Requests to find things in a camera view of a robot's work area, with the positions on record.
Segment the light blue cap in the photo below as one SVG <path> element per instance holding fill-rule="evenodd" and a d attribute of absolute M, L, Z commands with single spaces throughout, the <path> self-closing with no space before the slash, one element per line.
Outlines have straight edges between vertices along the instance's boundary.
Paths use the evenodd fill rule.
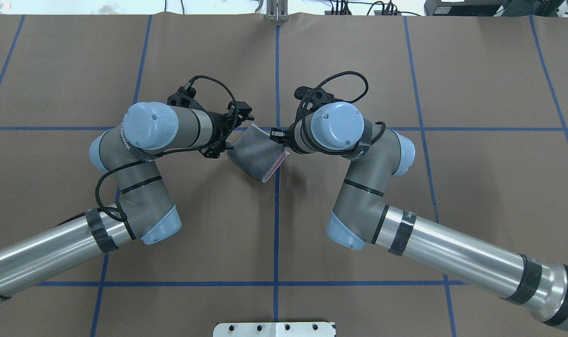
<path fill-rule="evenodd" d="M 392 176 L 400 177 L 408 171 L 415 160 L 415 145 L 410 139 L 395 132 L 395 130 L 392 131 L 397 135 L 400 142 L 400 164 L 398 164 L 397 171 Z"/>
<path fill-rule="evenodd" d="M 103 173 L 107 173 L 109 170 L 107 170 L 107 168 L 103 165 L 103 162 L 100 160 L 100 141 L 103 139 L 104 134 L 106 134 L 107 132 L 109 132 L 109 130 L 106 130 L 102 135 L 98 136 L 89 148 L 90 161 L 99 171 Z"/>
<path fill-rule="evenodd" d="M 335 243 L 339 243 L 344 247 L 348 247 L 350 249 L 354 249 L 356 251 L 360 251 L 365 247 L 367 244 L 365 241 L 361 240 L 356 234 L 349 230 L 346 225 L 338 219 L 338 217 L 333 213 L 329 218 L 329 222 L 327 223 L 327 236 L 330 239 L 335 241 Z"/>
<path fill-rule="evenodd" d="M 337 102 L 323 105 L 311 119 L 313 138 L 326 149 L 343 150 L 353 147 L 361 135 L 365 122 L 363 115 L 352 104 Z"/>
<path fill-rule="evenodd" d="M 174 206 L 151 230 L 140 238 L 145 245 L 152 245 L 174 235 L 180 228 L 182 228 L 182 221 L 179 219 Z"/>
<path fill-rule="evenodd" d="M 169 145 L 179 124 L 173 109 L 160 102 L 140 102 L 132 105 L 121 123 L 125 138 L 135 147 L 157 150 Z"/>

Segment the folded cloth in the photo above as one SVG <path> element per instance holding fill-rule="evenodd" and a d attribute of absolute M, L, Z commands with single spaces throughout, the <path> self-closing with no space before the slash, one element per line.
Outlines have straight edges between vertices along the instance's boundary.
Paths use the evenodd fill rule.
<path fill-rule="evenodd" d="M 265 183 L 290 153 L 286 148 L 269 139 L 269 134 L 251 124 L 228 150 L 228 156 L 243 171 Z"/>

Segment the white bracket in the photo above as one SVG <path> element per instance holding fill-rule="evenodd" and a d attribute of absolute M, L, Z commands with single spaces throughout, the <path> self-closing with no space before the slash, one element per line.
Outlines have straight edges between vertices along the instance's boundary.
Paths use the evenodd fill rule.
<path fill-rule="evenodd" d="M 266 18 L 269 22 L 286 22 L 288 21 L 288 0 L 266 0 L 267 13 Z"/>
<path fill-rule="evenodd" d="M 334 322 L 221 323 L 213 337 L 336 337 Z"/>

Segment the white object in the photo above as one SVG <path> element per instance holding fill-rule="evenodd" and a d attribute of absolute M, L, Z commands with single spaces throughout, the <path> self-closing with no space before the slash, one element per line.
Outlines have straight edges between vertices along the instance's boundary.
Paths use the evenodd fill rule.
<path fill-rule="evenodd" d="M 109 130 L 106 130 L 102 135 L 98 136 L 89 148 L 90 161 L 99 171 L 103 173 L 107 173 L 109 172 L 109 170 L 107 170 L 107 168 L 103 165 L 103 162 L 100 160 L 100 141 L 103 139 L 104 134 L 106 134 L 107 132 L 109 132 Z"/>
<path fill-rule="evenodd" d="M 7 14 L 11 9 L 11 4 L 8 0 L 0 0 L 0 14 Z"/>
<path fill-rule="evenodd" d="M 392 131 L 397 135 L 400 142 L 400 164 L 398 164 L 397 171 L 392 176 L 400 177 L 408 171 L 408 168 L 415 160 L 415 144 L 410 139 L 395 132 L 395 130 Z"/>
<path fill-rule="evenodd" d="M 363 115 L 347 102 L 323 105 L 311 119 L 311 134 L 322 147 L 330 150 L 353 147 L 361 139 L 364 128 Z"/>
<path fill-rule="evenodd" d="M 333 213 L 329 218 L 326 229 L 327 236 L 332 239 L 335 243 L 342 245 L 344 247 L 360 251 L 365 248 L 367 244 L 365 241 L 361 240 L 352 230 L 348 229 L 346 225 L 338 219 L 338 217 Z"/>
<path fill-rule="evenodd" d="M 221 323 L 213 337 L 335 337 L 334 322 Z"/>
<path fill-rule="evenodd" d="M 173 109 L 160 102 L 140 102 L 132 105 L 122 122 L 125 138 L 135 147 L 157 150 L 169 145 L 179 124 Z"/>
<path fill-rule="evenodd" d="M 152 245 L 174 235 L 180 228 L 182 228 L 182 221 L 179 219 L 174 206 L 151 230 L 140 238 L 145 245 Z"/>

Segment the white mounting plate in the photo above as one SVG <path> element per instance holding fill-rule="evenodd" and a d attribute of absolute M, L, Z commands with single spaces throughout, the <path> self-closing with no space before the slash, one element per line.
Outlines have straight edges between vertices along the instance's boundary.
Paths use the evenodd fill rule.
<path fill-rule="evenodd" d="M 336 324 L 334 322 L 221 323 L 213 330 L 213 337 L 336 337 Z"/>

